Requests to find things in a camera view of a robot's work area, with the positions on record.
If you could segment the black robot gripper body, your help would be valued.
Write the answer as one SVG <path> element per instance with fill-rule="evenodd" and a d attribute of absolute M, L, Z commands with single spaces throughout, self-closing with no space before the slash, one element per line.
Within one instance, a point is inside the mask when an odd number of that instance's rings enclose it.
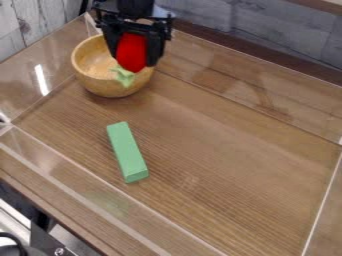
<path fill-rule="evenodd" d="M 155 0 L 94 0 L 97 27 L 110 35 L 125 32 L 157 33 L 171 39 L 174 13 Z"/>

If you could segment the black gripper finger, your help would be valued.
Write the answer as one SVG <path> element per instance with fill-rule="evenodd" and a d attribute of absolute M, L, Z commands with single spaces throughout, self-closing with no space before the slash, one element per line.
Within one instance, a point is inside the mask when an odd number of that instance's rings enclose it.
<path fill-rule="evenodd" d="M 161 31 L 150 31 L 147 34 L 147 66 L 157 65 L 165 52 L 165 34 Z"/>
<path fill-rule="evenodd" d="M 119 39 L 121 39 L 122 33 L 110 27 L 105 27 L 103 35 L 105 35 L 111 56 L 117 57 L 117 51 L 118 51 L 118 45 L 119 45 Z"/>

